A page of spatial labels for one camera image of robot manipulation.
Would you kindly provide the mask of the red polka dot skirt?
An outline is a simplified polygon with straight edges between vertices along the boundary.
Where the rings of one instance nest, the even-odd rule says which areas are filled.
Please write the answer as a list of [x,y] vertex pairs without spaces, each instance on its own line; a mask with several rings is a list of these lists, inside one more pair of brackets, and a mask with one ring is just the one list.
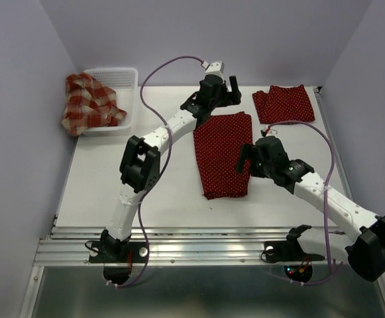
[[193,132],[195,158],[206,199],[248,193],[250,175],[235,166],[244,144],[252,142],[252,117],[244,112],[215,115]]
[[262,124],[282,121],[315,121],[313,107],[304,85],[279,87],[271,85],[269,92],[252,94],[258,119]]

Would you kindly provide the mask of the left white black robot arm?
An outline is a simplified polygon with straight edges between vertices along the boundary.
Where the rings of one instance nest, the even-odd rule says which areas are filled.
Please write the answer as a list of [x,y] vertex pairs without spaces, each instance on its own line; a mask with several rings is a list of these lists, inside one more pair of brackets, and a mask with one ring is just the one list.
[[133,219],[144,196],[160,179],[162,155],[171,151],[180,138],[206,123],[214,109],[241,103],[237,78],[231,76],[229,83],[220,76],[206,75],[199,90],[186,99],[167,123],[142,137],[128,139],[119,168],[119,200],[100,238],[110,259],[120,261],[127,255]]

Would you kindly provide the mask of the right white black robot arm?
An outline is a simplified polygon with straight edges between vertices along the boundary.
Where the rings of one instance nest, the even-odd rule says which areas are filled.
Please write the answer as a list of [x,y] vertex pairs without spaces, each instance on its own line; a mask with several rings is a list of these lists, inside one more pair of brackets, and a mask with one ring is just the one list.
[[241,147],[236,171],[249,163],[252,177],[271,179],[277,186],[322,212],[338,231],[300,225],[284,240],[267,241],[260,257],[269,264],[302,260],[347,263],[357,275],[374,282],[385,273],[385,215],[371,212],[335,188],[302,160],[290,160],[279,138],[264,136]]

